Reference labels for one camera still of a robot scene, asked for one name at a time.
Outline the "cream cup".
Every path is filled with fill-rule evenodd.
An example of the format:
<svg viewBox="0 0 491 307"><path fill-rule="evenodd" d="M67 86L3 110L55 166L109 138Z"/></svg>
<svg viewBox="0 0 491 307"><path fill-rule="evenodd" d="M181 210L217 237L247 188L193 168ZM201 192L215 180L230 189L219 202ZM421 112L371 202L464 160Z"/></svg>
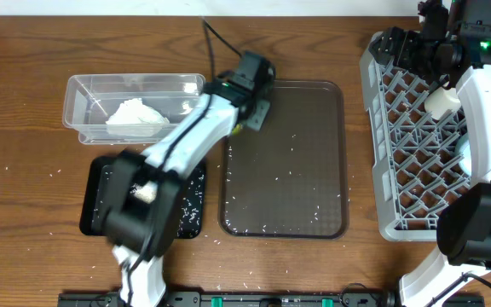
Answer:
<svg viewBox="0 0 491 307"><path fill-rule="evenodd" d="M455 88L445 90L441 87L427 96L424 106L434 120L440 120L449 113L457 112L461 103Z"/></svg>

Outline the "light blue bowl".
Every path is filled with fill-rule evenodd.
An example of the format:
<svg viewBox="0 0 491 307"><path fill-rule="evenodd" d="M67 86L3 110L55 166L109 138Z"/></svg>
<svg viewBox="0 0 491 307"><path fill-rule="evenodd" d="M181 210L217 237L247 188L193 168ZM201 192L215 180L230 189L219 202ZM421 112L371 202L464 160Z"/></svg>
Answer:
<svg viewBox="0 0 491 307"><path fill-rule="evenodd" d="M458 163L459 168L467 176L470 177L472 173L472 169L471 169L472 158L471 158L471 145L467 133L461 136L457 141L454 150L454 155L461 157L461 160Z"/></svg>

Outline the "white tissue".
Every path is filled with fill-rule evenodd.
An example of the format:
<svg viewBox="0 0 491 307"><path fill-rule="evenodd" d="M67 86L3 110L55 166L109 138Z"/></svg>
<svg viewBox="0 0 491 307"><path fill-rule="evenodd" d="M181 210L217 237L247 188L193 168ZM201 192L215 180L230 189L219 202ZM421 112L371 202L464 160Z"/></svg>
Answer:
<svg viewBox="0 0 491 307"><path fill-rule="evenodd" d="M122 102L118 110L106 121L109 134L118 136L153 136L170 121L152 107L144 105L142 98Z"/></svg>

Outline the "yellow green snack wrapper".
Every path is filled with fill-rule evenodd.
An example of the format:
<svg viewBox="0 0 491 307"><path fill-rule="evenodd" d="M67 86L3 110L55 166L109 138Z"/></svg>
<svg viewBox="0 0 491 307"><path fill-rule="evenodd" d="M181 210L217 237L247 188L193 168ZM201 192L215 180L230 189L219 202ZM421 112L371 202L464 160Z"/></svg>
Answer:
<svg viewBox="0 0 491 307"><path fill-rule="evenodd" d="M241 131L243 130L243 125L242 124L237 124L231 131L231 135L234 136L234 135L237 135L238 133L240 133Z"/></svg>

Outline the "pile of rice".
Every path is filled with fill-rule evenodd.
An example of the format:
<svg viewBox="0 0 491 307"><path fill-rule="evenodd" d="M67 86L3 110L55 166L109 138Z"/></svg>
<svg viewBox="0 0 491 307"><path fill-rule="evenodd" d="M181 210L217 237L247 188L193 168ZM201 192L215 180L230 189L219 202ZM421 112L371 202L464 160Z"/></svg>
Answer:
<svg viewBox="0 0 491 307"><path fill-rule="evenodd" d="M182 216L176 234L177 239L193 239L200 233L205 197L205 174L205 162L201 161L188 179L187 189L181 200ZM149 203L155 199L156 188L153 183L145 185L135 183L130 190L130 195Z"/></svg>

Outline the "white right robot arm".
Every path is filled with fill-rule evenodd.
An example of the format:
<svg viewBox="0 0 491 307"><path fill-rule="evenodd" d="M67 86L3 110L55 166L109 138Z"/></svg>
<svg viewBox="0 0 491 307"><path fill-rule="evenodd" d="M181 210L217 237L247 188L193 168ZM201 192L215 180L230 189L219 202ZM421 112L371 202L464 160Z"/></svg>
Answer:
<svg viewBox="0 0 491 307"><path fill-rule="evenodd" d="M436 241L383 306L441 306L491 273L491 0L418 12L420 31L379 32L360 61L380 233Z"/></svg>

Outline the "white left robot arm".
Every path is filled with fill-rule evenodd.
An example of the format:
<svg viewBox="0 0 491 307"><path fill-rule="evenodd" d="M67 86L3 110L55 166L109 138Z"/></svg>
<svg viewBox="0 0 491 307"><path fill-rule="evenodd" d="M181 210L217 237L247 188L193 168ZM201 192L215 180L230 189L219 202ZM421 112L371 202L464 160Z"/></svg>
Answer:
<svg viewBox="0 0 491 307"><path fill-rule="evenodd" d="M164 255L176 238L182 198L197 164L239 125L262 122L275 65L243 52L236 70L205 84L193 111L141 153L121 152L101 196L93 228L113 244L126 306L157 306L166 292Z"/></svg>

